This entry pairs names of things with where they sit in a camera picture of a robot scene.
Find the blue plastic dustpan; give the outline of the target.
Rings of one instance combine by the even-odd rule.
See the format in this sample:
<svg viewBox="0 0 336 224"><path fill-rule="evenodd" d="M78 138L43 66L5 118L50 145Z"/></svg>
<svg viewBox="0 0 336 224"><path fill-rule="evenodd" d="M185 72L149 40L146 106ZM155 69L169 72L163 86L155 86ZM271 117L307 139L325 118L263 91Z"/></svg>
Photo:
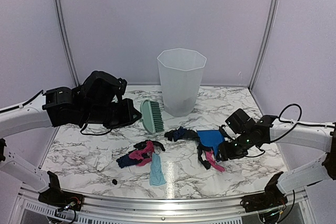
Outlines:
<svg viewBox="0 0 336 224"><path fill-rule="evenodd" d="M211 147L216 155L218 145L221 145L225 139L219 130L200 130L197 131L200 142L207 147Z"/></svg>

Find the green hand brush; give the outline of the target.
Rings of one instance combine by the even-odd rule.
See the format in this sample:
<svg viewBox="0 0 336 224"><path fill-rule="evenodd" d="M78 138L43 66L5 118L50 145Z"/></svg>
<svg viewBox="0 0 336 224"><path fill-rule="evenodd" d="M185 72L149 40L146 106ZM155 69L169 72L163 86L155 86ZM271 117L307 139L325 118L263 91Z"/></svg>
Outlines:
<svg viewBox="0 0 336 224"><path fill-rule="evenodd" d="M160 105L156 101L144 100L140 104L142 124L147 132L156 134L164 131Z"/></svg>

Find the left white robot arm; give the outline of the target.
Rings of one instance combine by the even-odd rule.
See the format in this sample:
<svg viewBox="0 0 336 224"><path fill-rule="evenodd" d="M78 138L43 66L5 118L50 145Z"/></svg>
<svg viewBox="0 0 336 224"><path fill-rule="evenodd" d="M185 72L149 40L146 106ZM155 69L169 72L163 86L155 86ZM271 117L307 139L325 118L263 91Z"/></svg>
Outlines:
<svg viewBox="0 0 336 224"><path fill-rule="evenodd" d="M58 177L40 170L11 150L5 138L39 128L73 124L84 129L99 124L109 132L132 125L142 114L132 99L124 98L127 81L103 71L93 71L82 85L40 91L31 99L1 109L1 171L44 193L54 205L66 202Z"/></svg>

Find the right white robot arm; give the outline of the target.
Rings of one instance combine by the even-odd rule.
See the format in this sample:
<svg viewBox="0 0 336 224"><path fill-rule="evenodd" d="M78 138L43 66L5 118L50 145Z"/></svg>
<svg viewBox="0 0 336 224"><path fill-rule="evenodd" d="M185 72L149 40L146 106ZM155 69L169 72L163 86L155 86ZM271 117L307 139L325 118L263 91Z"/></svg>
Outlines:
<svg viewBox="0 0 336 224"><path fill-rule="evenodd" d="M281 119L275 115L264 115L258 121L241 119L232 115L226 124L237 135L231 138L223 127L219 132L226 139L219 147L221 160L247 157L252 147L264 144L290 144L323 151L319 158L294 170L277 173L260 195L260 203L271 207L280 196L304 186L317 184L323 180L335 179L335 124L310 123Z"/></svg>

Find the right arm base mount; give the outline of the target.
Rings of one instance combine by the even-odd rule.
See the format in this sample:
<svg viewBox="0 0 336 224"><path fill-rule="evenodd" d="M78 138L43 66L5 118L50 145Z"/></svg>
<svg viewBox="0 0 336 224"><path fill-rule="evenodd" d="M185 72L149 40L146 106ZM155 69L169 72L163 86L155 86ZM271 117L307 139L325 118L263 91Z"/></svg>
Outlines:
<svg viewBox="0 0 336 224"><path fill-rule="evenodd" d="M277 187L278 179L282 174L283 172L279 172L273 175L262 193L243 196L240 205L244 210L253 212L285 205L288 199Z"/></svg>

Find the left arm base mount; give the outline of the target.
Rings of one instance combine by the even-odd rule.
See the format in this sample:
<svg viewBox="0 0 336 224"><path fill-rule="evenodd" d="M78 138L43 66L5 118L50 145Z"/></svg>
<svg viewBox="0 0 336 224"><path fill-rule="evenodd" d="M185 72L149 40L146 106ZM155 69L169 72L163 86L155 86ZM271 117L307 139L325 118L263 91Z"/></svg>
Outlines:
<svg viewBox="0 0 336 224"><path fill-rule="evenodd" d="M62 209L69 206L72 210L80 211L84 199L83 195L62 190L58 176L51 171L47 172L47 176L49 178L47 189L39 193L38 201Z"/></svg>

